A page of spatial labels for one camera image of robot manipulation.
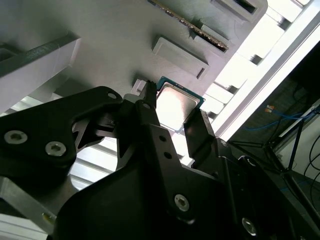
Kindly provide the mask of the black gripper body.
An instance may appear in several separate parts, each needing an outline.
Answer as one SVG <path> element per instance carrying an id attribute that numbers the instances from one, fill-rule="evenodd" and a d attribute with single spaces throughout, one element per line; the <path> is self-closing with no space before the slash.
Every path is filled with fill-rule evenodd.
<path id="1" fill-rule="evenodd" d="M 71 197 L 56 219 L 58 240 L 233 240 L 226 197 L 212 177 L 184 167 L 195 221 L 186 224 L 163 208 L 160 191 L 135 163 Z"/>

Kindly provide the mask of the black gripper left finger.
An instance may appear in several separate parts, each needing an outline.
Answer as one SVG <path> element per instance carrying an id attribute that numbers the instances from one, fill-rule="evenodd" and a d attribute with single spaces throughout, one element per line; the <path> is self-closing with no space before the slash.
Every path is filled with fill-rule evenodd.
<path id="1" fill-rule="evenodd" d="M 60 185 L 76 155 L 104 137 L 117 139 L 119 167 L 140 163 L 168 214 L 192 224 L 186 175 L 170 134 L 156 114 L 157 86 L 147 82 L 137 101 L 100 86 L 0 119 L 0 174 L 50 190 Z"/>

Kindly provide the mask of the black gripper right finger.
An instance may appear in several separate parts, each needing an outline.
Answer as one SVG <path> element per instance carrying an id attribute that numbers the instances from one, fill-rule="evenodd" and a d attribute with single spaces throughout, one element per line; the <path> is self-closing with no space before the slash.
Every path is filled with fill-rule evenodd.
<path id="1" fill-rule="evenodd" d="M 308 225 L 249 157 L 236 158 L 196 109 L 184 123 L 192 168 L 211 177 L 201 206 L 202 233 L 213 240 L 306 240 Z"/>

